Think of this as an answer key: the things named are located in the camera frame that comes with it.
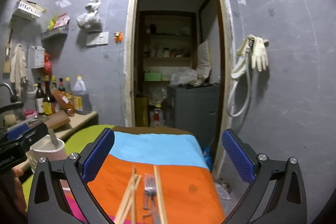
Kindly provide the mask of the left hand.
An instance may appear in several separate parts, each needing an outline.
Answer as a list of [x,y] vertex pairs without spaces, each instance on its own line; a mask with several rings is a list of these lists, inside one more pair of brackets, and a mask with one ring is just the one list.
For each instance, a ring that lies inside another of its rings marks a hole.
[[27,205],[25,195],[23,193],[23,186],[19,179],[23,174],[24,172],[19,167],[15,166],[11,170],[1,174],[1,182],[4,183],[4,186],[9,192],[9,195],[18,211],[26,216]]

